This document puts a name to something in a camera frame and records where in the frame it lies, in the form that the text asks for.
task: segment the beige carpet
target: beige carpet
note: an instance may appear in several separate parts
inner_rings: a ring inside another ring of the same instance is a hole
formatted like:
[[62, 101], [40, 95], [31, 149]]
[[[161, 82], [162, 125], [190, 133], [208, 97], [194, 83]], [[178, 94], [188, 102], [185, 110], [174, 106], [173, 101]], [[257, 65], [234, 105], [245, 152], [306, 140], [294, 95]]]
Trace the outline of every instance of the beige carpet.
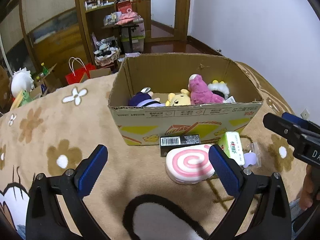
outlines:
[[[289, 201], [292, 201], [302, 186], [306, 165], [292, 157], [292, 149], [283, 138], [262, 124], [266, 113], [281, 114], [291, 112], [291, 109], [256, 71], [243, 63], [239, 66], [260, 90], [265, 101], [242, 132], [260, 146], [262, 167], [254, 172], [263, 175], [281, 172]], [[128, 208], [126, 228], [131, 227], [130, 219], [135, 224], [131, 235], [134, 233], [141, 240], [147, 240], [149, 231], [166, 231], [164, 226], [171, 226], [166, 224], [169, 220], [164, 214], [167, 214], [181, 227], [177, 227], [179, 230], [171, 228], [163, 237], [204, 238], [205, 232], [210, 234], [221, 221], [232, 204], [232, 198], [226, 194], [219, 179], [195, 185], [174, 183], [165, 172], [165, 158], [160, 157], [158, 146], [137, 147], [124, 143], [108, 109], [107, 99], [114, 78], [115, 75], [110, 75], [70, 85], [0, 118], [0, 209], [16, 229], [25, 225], [28, 191], [35, 174], [60, 175], [66, 169], [75, 168], [98, 144], [104, 144], [108, 148], [109, 160], [84, 202], [111, 239], [130, 239], [123, 225], [124, 211], [132, 199], [144, 194], [156, 196], [136, 199], [130, 208], [137, 208], [139, 201], [162, 203], [168, 200], [163, 204], [166, 210], [145, 205], [131, 216], [132, 210]], [[74, 101], [62, 103], [75, 87], [77, 93], [85, 94], [80, 96], [80, 104], [76, 105]], [[279, 155], [281, 146], [288, 152], [284, 159]], [[62, 201], [61, 204], [70, 228], [78, 232]], [[254, 200], [240, 232], [249, 225], [256, 205]], [[164, 221], [153, 221], [152, 214], [156, 219], [163, 216]]]

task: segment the human hand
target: human hand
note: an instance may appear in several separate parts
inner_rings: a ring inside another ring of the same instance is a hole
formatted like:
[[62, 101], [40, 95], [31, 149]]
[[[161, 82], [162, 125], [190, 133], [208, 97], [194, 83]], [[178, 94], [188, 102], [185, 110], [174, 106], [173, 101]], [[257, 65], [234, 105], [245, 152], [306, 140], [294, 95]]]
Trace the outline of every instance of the human hand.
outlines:
[[[311, 193], [314, 190], [314, 185], [311, 179], [311, 171], [312, 171], [312, 166], [308, 164], [307, 174], [303, 181], [301, 197], [299, 200], [299, 205], [302, 210], [306, 210], [307, 208], [311, 207], [313, 203], [313, 199], [311, 198]], [[320, 200], [320, 192], [317, 195], [317, 200]]]

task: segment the black table leg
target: black table leg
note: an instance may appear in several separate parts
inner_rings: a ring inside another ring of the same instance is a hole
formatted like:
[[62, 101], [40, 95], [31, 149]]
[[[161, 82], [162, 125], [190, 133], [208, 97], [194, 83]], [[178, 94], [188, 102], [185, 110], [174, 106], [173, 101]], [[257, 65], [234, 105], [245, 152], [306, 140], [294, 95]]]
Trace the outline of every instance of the black table leg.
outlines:
[[122, 26], [121, 25], [119, 26], [118, 30], [119, 30], [119, 39], [120, 39], [119, 40], [119, 44], [120, 44], [121, 54], [125, 54], [124, 53], [123, 43], [121, 41], [121, 31], [122, 31]]
[[131, 26], [128, 26], [128, 33], [129, 33], [130, 53], [133, 53]]

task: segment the yellow plush toy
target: yellow plush toy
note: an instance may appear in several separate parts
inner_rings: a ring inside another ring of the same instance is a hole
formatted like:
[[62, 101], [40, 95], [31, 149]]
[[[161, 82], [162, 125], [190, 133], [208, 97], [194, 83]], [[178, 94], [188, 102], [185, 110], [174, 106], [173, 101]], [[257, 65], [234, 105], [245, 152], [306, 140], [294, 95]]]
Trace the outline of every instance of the yellow plush toy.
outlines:
[[190, 92], [186, 89], [181, 89], [181, 94], [170, 93], [166, 106], [188, 106], [191, 105]]

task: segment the plush toy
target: plush toy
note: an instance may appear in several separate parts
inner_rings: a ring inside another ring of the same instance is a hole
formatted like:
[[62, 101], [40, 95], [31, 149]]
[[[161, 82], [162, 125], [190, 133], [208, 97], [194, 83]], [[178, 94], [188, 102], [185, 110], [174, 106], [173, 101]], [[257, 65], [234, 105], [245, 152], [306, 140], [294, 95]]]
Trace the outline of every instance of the plush toy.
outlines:
[[202, 80], [202, 76], [193, 74], [189, 78], [189, 90], [191, 91], [191, 104], [210, 104], [210, 103], [223, 103], [224, 98], [212, 93], [207, 84]]
[[16, 98], [21, 90], [30, 92], [34, 88], [33, 79], [30, 75], [30, 70], [26, 68], [14, 72], [11, 83], [11, 93]]
[[170, 93], [168, 95], [168, 101], [165, 103], [166, 106], [189, 106], [191, 105], [190, 101], [190, 92], [186, 89], [181, 89], [181, 94]]
[[159, 107], [159, 106], [165, 106], [165, 104], [161, 104], [160, 98], [152, 99], [153, 92], [151, 91], [151, 88], [144, 88], [137, 94], [133, 96], [129, 100], [129, 106], [136, 106], [136, 107]]
[[212, 91], [212, 93], [223, 97], [225, 100], [227, 100], [229, 97], [229, 88], [223, 81], [219, 83], [217, 80], [213, 80], [212, 83], [208, 85], [208, 88], [210, 91]]

